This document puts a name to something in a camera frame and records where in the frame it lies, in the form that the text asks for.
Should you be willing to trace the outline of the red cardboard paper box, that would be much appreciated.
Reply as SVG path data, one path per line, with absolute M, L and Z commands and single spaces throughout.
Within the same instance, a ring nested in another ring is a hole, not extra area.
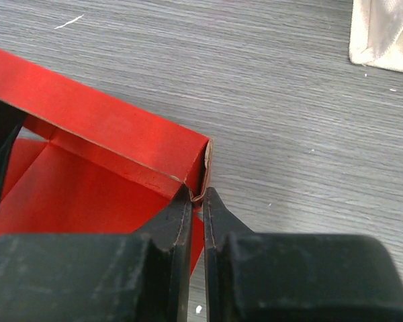
M 0 235 L 130 233 L 206 190 L 210 138 L 1 49 L 0 102 L 38 135 L 11 149 Z

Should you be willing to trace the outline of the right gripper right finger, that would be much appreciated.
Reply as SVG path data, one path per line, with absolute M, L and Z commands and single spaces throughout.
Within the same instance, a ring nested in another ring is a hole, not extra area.
M 257 233 L 203 201 L 209 321 L 403 321 L 403 283 L 374 237 Z

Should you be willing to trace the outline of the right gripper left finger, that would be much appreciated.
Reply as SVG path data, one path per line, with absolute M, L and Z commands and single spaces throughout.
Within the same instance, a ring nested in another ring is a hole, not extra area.
M 182 186 L 129 234 L 0 237 L 0 321 L 186 321 L 193 204 Z

